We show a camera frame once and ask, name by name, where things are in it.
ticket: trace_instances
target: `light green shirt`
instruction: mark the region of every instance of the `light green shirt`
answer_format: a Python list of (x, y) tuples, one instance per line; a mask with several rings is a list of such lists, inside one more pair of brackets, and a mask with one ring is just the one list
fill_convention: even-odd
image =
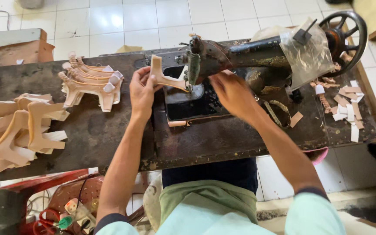
[[(256, 196), (243, 188), (215, 180), (174, 184), (160, 195), (161, 226), (156, 235), (274, 235), (257, 225)], [(104, 226), (98, 235), (137, 235), (126, 222)], [(336, 209), (313, 193), (294, 197), (285, 223), (287, 235), (346, 234)]]

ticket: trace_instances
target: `stack of shoe parts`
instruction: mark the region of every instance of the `stack of shoe parts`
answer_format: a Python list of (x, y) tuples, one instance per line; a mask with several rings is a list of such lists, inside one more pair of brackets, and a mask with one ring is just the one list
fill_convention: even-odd
[(63, 80), (62, 92), (66, 93), (64, 107), (72, 107), (81, 102), (84, 93), (99, 97), (103, 112), (110, 112), (113, 104), (120, 102), (120, 88), (123, 75), (110, 66), (89, 66), (84, 64), (82, 56), (69, 53), (69, 62), (62, 66), (67, 72), (59, 72)]
[(30, 165), (36, 152), (51, 154), (65, 148), (65, 131), (48, 133), (51, 120), (64, 121), (69, 112), (54, 104), (50, 94), (24, 93), (14, 101), (0, 101), (0, 172)]

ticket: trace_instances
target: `tiled floor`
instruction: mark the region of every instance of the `tiled floor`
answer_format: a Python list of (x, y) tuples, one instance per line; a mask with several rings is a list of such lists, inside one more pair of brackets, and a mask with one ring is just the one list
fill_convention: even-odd
[[(86, 57), (114, 53), (124, 44), (144, 49), (176, 47), (188, 42), (191, 33), (216, 41), (250, 38), (265, 27), (298, 25), (308, 16), (320, 21), (350, 8), (348, 4), (329, 5), (325, 0), (45, 0), (41, 9), (23, 10), (14, 0), (0, 0), (0, 10), (12, 15), (10, 30), (42, 28), (48, 33), (48, 42), (56, 46), (55, 60), (67, 59), (73, 50)], [(0, 31), (6, 30), (6, 23), (6, 14), (0, 13)], [(375, 43), (369, 43), (362, 64), (376, 96)], [(257, 158), (257, 166), (259, 201), (294, 194), (271, 156)], [(327, 192), (376, 185), (376, 161), (364, 145), (330, 150), (316, 170)], [(149, 179), (158, 174), (150, 172)], [(0, 186), (18, 180), (3, 181)], [(143, 192), (140, 182), (138, 176), (135, 193)], [(134, 194), (128, 214), (142, 200), (142, 194)]]

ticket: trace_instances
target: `sewing machine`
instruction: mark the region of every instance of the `sewing machine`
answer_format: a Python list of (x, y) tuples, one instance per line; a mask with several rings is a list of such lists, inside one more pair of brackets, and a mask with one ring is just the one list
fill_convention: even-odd
[[(337, 17), (341, 17), (341, 20), (331, 24), (331, 20)], [(352, 19), (356, 27), (343, 31), (347, 18)], [(324, 76), (336, 77), (350, 71), (360, 60), (367, 44), (365, 21), (353, 11), (341, 11), (323, 19), (319, 26), (326, 34), (333, 62), (341, 65), (341, 70), (329, 72)], [(307, 31), (308, 29), (304, 32), (301, 30), (300, 35), (295, 35), (303, 37), (300, 43), (306, 43)], [(356, 31), (359, 31), (358, 45), (348, 45), (346, 39)], [(291, 84), (291, 66), (281, 48), (279, 35), (239, 45), (222, 45), (193, 35), (188, 44), (181, 44), (188, 46), (186, 50), (180, 51), (179, 55), (173, 58), (168, 56), (168, 60), (173, 59), (180, 66), (166, 67), (164, 74), (179, 77), (183, 66), (188, 65), (184, 79), (189, 83), (187, 88), (190, 92), (180, 92), (173, 88), (165, 89), (169, 120), (191, 120), (228, 114), (218, 102), (208, 79), (205, 79), (225, 69), (231, 69), (238, 76), (248, 80), (256, 94), (259, 94), (264, 86), (285, 87)], [(341, 59), (343, 52), (353, 54), (352, 60), (343, 61)], [(299, 91), (293, 92), (292, 96), (299, 98)]]

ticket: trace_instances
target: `pink cloth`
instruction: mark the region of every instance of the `pink cloth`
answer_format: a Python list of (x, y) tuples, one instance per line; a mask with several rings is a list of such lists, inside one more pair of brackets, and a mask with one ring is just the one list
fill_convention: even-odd
[(327, 156), (327, 153), (329, 152), (329, 147), (322, 147), (318, 149), (313, 150), (303, 150), (304, 153), (310, 153), (314, 151), (319, 151), (319, 156), (316, 158), (316, 160), (313, 161), (313, 165), (317, 165), (323, 161), (323, 159)]

